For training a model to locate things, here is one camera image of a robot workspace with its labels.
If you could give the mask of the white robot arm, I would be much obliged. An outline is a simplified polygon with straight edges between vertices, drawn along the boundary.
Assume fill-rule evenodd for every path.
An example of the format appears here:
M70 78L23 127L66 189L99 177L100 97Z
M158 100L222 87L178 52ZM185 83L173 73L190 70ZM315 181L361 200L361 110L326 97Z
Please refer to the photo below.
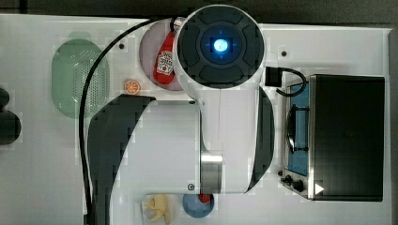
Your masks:
M245 193L268 169L274 121L258 23L237 7L202 7L177 30L172 59L187 99L120 95L91 119L89 225L144 225L148 195Z

